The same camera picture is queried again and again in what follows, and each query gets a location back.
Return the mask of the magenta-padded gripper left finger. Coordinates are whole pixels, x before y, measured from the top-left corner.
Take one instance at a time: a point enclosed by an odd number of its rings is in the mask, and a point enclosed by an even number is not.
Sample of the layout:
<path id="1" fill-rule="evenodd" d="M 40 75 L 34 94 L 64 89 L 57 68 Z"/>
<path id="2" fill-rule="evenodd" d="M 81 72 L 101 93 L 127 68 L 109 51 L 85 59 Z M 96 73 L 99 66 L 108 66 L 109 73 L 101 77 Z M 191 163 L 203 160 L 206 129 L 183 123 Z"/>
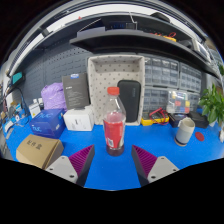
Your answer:
<path id="1" fill-rule="evenodd" d="M 60 156 L 47 168 L 47 171 L 83 187 L 94 155 L 95 147 L 90 145 L 69 157 Z"/>

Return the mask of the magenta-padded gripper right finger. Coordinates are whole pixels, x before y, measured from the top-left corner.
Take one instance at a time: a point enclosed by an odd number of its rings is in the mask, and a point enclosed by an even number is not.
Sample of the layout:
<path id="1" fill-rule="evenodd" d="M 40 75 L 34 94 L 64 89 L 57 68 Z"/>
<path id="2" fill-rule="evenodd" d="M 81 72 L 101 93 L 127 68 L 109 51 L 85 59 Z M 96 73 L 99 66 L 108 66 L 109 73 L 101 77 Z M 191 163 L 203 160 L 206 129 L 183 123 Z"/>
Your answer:
<path id="1" fill-rule="evenodd" d="M 132 146 L 131 155 L 141 186 L 148 185 L 178 171 L 178 168 L 165 156 L 156 157 L 138 146 Z"/>

